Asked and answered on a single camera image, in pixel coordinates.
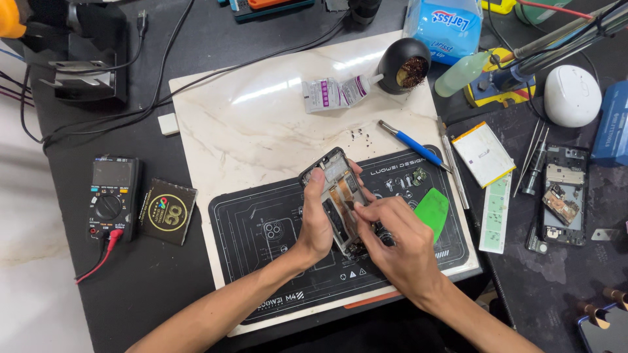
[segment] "disassembled phone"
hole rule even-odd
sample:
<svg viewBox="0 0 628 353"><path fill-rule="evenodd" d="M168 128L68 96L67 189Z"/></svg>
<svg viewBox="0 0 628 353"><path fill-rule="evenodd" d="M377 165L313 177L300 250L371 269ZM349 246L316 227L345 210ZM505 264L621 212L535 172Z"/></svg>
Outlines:
<svg viewBox="0 0 628 353"><path fill-rule="evenodd" d="M325 187L321 195L323 208L332 223L334 241L340 252L349 259L366 254L366 248L357 233L357 224L351 211L354 202L368 205L362 188L351 169L344 151L336 147L323 158L312 164L299 175L299 182L305 188L310 181L314 168L321 168L325 173Z"/></svg>
<svg viewBox="0 0 628 353"><path fill-rule="evenodd" d="M545 164L543 229L546 242L585 244L584 212L588 152L549 145Z"/></svg>

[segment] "digital multimeter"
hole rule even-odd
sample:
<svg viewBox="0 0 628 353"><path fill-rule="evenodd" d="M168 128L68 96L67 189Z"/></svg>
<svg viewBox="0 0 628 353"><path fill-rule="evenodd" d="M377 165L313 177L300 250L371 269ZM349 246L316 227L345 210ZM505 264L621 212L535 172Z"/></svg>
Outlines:
<svg viewBox="0 0 628 353"><path fill-rule="evenodd" d="M122 229L121 241L133 239L141 162L137 158L102 155L94 158L90 186L88 235L93 239Z"/></svg>

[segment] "black repair mat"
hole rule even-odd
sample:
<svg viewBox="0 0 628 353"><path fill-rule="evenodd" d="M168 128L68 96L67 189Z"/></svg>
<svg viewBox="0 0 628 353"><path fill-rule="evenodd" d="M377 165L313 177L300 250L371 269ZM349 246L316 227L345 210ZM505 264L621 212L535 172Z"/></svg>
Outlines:
<svg viewBox="0 0 628 353"><path fill-rule="evenodd" d="M434 146L426 146L440 158ZM468 248L447 176L414 151L406 150L358 163L365 186L378 198L400 195L411 207L436 188L449 200L449 214L434 245L441 270L467 261ZM410 185L422 167L428 178ZM209 214L225 283L231 283L287 251L301 229L303 189L296 178L215 197ZM348 260L335 246L316 265L282 286L242 323L286 315L390 285L368 255Z"/></svg>
<svg viewBox="0 0 628 353"><path fill-rule="evenodd" d="M534 103L542 109L543 98L535 99ZM528 103L516 104L453 124L447 133L459 136L486 121L517 165L512 175L512 195L537 120ZM596 119L577 129L548 122L547 143L578 146L590 151L598 122ZM475 217L481 220L484 191L459 158L458 161L471 208ZM628 236L617 241L591 241L596 228L622 229L625 234L628 167L603 168L591 163L588 177L587 243L584 246L548 244L547 255L526 249L532 218L541 206L541 185L537 181L536 196L519 192L510 199L504 254L488 254L517 331L545 352L585 352L578 335L578 301L604 307L609 303L602 296L604 286L628 291Z"/></svg>

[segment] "blue packaging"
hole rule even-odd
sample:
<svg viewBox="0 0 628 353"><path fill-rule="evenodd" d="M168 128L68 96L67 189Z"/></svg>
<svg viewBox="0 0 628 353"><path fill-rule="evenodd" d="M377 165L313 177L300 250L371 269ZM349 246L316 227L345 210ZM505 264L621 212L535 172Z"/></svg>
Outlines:
<svg viewBox="0 0 628 353"><path fill-rule="evenodd" d="M410 0L403 36L425 43L433 61L453 65L477 52L481 6L480 0Z"/></svg>
<svg viewBox="0 0 628 353"><path fill-rule="evenodd" d="M602 120L597 129L591 159L601 166L628 165L628 81L611 85L602 101Z"/></svg>

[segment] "white floor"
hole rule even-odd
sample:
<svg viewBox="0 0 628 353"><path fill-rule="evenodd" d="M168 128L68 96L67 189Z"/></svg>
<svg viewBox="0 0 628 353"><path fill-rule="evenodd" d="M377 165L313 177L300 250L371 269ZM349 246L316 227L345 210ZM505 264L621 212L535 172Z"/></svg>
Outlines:
<svg viewBox="0 0 628 353"><path fill-rule="evenodd" d="M25 67L0 53L0 70L13 79L21 82ZM19 92L7 80L0 85ZM35 109L25 112L41 137ZM0 207L0 352L93 352L48 160L23 132L19 102L4 95Z"/></svg>

